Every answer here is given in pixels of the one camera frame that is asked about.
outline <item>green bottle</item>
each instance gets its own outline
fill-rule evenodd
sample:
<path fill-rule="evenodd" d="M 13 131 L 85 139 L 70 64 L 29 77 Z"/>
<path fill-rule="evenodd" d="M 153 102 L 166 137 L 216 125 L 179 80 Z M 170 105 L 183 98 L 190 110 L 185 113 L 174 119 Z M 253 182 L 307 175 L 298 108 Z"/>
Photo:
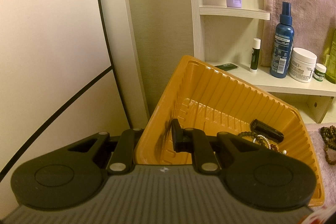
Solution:
<path fill-rule="evenodd" d="M 336 84 L 336 31 L 334 33 L 334 39 L 331 44 L 330 57 L 327 64 L 325 78 L 329 82 Z"/>

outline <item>black cylindrical object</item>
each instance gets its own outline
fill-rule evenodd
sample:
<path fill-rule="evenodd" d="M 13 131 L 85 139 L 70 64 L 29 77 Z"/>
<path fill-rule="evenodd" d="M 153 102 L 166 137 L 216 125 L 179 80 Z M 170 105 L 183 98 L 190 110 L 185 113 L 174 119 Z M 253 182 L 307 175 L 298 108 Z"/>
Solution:
<path fill-rule="evenodd" d="M 270 127 L 257 119 L 252 121 L 250 127 L 252 132 L 263 135 L 276 143 L 280 143 L 284 140 L 284 135 L 279 130 Z"/>

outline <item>white cap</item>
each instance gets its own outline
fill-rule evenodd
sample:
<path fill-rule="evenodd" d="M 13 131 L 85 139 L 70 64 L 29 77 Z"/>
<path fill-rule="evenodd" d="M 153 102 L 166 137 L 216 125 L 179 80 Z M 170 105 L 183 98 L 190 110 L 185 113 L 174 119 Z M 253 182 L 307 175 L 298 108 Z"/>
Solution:
<path fill-rule="evenodd" d="M 315 68 L 322 73 L 325 73 L 327 71 L 327 68 L 320 63 L 316 63 Z"/>
<path fill-rule="evenodd" d="M 226 6 L 241 8 L 242 7 L 242 0 L 226 0 Z"/>
<path fill-rule="evenodd" d="M 260 49 L 260 42 L 261 40 L 259 38 L 253 38 L 253 45 L 252 48 L 254 49 Z"/>
<path fill-rule="evenodd" d="M 307 64 L 315 64 L 317 60 L 316 54 L 304 49 L 304 48 L 293 48 L 293 57 L 305 62 Z"/>

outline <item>beige wall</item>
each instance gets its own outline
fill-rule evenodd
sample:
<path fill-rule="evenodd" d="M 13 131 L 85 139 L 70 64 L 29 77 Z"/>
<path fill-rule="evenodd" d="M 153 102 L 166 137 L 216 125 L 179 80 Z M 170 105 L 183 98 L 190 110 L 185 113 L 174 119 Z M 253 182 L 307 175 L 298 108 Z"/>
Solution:
<path fill-rule="evenodd" d="M 193 55 L 190 0 L 129 0 L 135 42 L 152 114 L 183 55 Z"/>

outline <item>orange plastic basket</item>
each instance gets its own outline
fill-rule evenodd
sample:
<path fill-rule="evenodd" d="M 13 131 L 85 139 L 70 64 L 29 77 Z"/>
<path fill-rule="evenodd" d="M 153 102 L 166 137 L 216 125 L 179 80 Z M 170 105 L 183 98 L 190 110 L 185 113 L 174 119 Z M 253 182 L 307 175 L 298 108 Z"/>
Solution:
<path fill-rule="evenodd" d="M 191 155 L 173 149 L 170 123 L 238 134 L 250 131 L 258 119 L 285 136 L 278 147 L 309 165 L 317 185 L 310 206 L 322 205 L 324 189 L 320 167 L 303 120 L 297 109 L 275 96 L 207 63 L 184 56 L 173 73 L 135 150 L 135 162 L 149 165 L 190 164 Z"/>

